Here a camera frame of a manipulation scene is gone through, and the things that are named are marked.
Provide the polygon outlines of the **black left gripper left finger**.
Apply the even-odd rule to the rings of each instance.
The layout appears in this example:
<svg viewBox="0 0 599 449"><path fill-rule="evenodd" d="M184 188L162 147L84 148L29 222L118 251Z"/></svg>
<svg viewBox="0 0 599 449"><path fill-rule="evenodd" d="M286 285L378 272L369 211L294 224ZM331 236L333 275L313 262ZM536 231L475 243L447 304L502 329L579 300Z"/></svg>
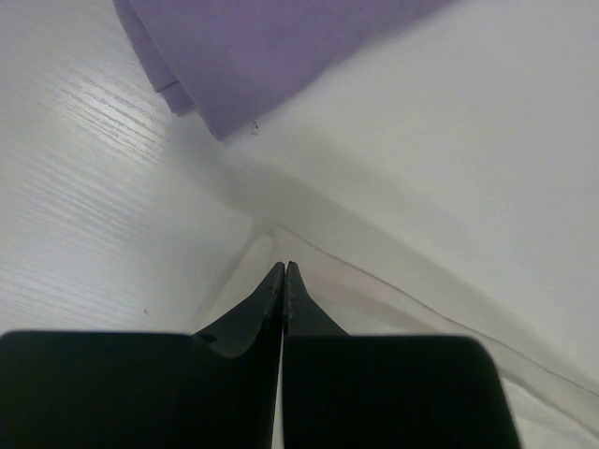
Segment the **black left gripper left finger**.
<svg viewBox="0 0 599 449"><path fill-rule="evenodd" d="M193 334L12 331L5 448L268 448L285 267Z"/></svg>

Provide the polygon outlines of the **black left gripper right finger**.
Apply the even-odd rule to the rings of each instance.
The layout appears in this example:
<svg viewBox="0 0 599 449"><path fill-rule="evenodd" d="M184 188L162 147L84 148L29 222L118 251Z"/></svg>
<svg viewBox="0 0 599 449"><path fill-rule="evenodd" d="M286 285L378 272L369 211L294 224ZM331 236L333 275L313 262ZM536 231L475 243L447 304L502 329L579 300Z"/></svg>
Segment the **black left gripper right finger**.
<svg viewBox="0 0 599 449"><path fill-rule="evenodd" d="M455 335L352 336L285 274L287 448L517 448L496 366Z"/></svg>

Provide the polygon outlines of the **white t shirt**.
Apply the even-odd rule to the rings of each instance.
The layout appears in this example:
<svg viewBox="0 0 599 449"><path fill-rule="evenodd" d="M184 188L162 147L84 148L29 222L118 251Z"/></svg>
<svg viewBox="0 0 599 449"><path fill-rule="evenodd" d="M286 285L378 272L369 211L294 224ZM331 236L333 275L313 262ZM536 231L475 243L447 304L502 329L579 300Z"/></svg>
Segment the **white t shirt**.
<svg viewBox="0 0 599 449"><path fill-rule="evenodd" d="M256 229L190 323L200 329L239 304L276 262L295 262L308 293L353 335L457 334L490 353L526 448L594 448L598 382L557 355L516 317L400 244L367 252L361 264L282 226Z"/></svg>

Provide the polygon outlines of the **purple t shirt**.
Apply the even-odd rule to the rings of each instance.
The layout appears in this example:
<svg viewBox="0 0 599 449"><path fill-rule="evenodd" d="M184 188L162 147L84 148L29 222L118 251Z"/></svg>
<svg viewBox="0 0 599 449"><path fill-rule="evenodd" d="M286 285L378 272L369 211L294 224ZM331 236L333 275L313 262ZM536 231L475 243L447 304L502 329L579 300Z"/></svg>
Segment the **purple t shirt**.
<svg viewBox="0 0 599 449"><path fill-rule="evenodd" d="M445 1L116 1L151 86L227 138L328 68Z"/></svg>

